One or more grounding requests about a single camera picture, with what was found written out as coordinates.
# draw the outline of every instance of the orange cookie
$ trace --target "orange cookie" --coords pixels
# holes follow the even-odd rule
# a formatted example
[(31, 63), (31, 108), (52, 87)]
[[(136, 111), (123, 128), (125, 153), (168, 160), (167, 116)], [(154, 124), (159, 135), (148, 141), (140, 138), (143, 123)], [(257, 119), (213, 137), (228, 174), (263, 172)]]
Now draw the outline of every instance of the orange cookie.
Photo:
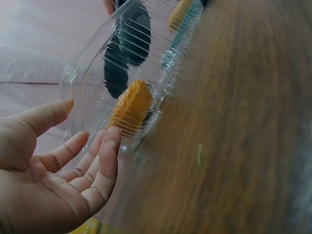
[(188, 13), (191, 8), (193, 0), (181, 0), (177, 6), (175, 7), (174, 11), (172, 12), (169, 20), (168, 26), (169, 28), (177, 31), (180, 27), (184, 17)]
[(116, 126), (121, 129), (123, 136), (133, 137), (140, 128), (152, 101), (153, 97), (147, 84), (135, 80), (120, 97), (107, 128)]

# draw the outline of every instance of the dark object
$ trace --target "dark object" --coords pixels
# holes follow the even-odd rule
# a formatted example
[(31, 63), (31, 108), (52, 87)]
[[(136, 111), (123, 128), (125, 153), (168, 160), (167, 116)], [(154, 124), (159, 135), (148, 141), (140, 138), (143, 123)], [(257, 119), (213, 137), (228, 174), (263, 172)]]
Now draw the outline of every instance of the dark object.
[(113, 98), (118, 98), (128, 88), (128, 65), (118, 45), (118, 37), (114, 35), (104, 56), (105, 86)]
[[(117, 0), (116, 9), (125, 2)], [(143, 5), (121, 27), (120, 24), (116, 22), (117, 32), (104, 55), (105, 86), (113, 98), (118, 98), (128, 88), (128, 64), (140, 66), (148, 57), (151, 43), (150, 17)]]

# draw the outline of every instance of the wood grain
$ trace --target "wood grain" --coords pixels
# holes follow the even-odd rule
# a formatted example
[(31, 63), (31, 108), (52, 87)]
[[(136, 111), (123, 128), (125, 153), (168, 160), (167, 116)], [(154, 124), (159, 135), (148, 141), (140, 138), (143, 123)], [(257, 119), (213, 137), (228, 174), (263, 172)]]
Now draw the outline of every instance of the wood grain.
[(312, 233), (312, 1), (211, 1), (180, 74), (103, 220), (135, 234)]

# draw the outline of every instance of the plastic clamshell container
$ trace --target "plastic clamshell container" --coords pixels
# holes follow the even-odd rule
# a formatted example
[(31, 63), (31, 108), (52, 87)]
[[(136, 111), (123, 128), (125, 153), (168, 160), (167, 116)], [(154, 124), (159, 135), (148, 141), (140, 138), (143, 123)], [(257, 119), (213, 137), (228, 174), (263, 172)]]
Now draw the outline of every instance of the plastic clamshell container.
[[(146, 84), (151, 95), (141, 98), (149, 99), (146, 101), (150, 102), (150, 108), (140, 113), (130, 111), (129, 118), (114, 115), (119, 123), (116, 126), (122, 130), (121, 150), (127, 151), (139, 144), (155, 123), (161, 104), (174, 84), (181, 59), (203, 11), (200, 0), (185, 1), (189, 3), (189, 7), (184, 9), (183, 14), (176, 12), (181, 4), (177, 0), (126, 1), (69, 61), (60, 81), (60, 93), (63, 101), (72, 98), (74, 106), (71, 113), (67, 113), (69, 128), (63, 141), (79, 131), (88, 131), (90, 136), (82, 150), (85, 151), (97, 132), (107, 128), (116, 109), (119, 108), (119, 112), (127, 112), (118, 106), (123, 94), (119, 98), (112, 97), (105, 85), (105, 63), (114, 63), (114, 58), (107, 56), (107, 49), (113, 45), (137, 56), (137, 49), (143, 51), (146, 48), (142, 47), (142, 43), (148, 43), (148, 56), (141, 65), (127, 64), (120, 69), (128, 74), (127, 86), (135, 80)], [(146, 25), (133, 20), (133, 16), (142, 10), (148, 13), (150, 36), (138, 30), (145, 29)], [(180, 16), (175, 20), (173, 16), (178, 14)], [(121, 33), (126, 31), (129, 34), (127, 28), (132, 29), (130, 37), (139, 39), (134, 43), (130, 42), (130, 47), (127, 46), (129, 44), (120, 42), (127, 41), (125, 34)], [(131, 118), (138, 116), (144, 117), (141, 124), (131, 122)]]

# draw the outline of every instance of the green speck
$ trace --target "green speck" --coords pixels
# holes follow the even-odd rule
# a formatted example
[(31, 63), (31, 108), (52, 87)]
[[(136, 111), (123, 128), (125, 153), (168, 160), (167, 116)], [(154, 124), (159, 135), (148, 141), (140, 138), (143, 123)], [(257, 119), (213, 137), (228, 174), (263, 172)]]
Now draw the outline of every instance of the green speck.
[(200, 157), (201, 157), (201, 149), (202, 149), (202, 148), (203, 148), (203, 145), (200, 144), (200, 145), (198, 146), (197, 157), (196, 157), (197, 165), (198, 165), (198, 166), (201, 166), (201, 159), (200, 159)]

